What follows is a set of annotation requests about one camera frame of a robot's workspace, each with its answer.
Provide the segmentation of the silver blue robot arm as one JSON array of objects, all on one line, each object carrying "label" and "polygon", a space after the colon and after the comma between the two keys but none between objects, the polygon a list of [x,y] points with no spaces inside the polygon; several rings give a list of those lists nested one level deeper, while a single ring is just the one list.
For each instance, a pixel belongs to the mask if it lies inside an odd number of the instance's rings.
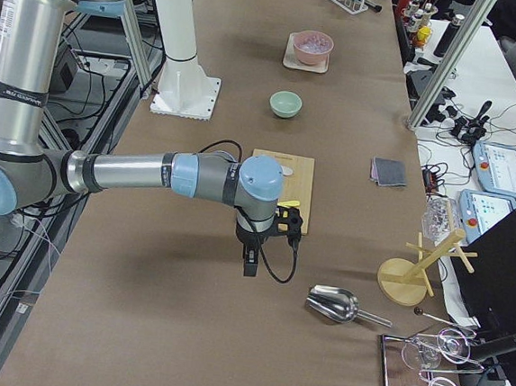
[{"label": "silver blue robot arm", "polygon": [[165,187],[238,211],[244,273],[257,272],[265,238],[276,231],[282,169],[269,156],[243,162],[226,153],[143,156],[57,151],[39,132],[66,12],[122,16],[126,0],[4,0],[0,14],[0,216],[67,193]]}]

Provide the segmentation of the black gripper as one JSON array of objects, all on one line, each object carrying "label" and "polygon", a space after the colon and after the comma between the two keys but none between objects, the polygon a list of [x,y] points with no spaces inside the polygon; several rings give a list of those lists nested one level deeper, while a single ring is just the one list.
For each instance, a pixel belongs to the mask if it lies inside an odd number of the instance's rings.
[{"label": "black gripper", "polygon": [[236,236],[242,244],[243,275],[255,277],[258,272],[259,247],[276,232],[276,215],[264,220],[254,220],[243,208],[237,209]]}]

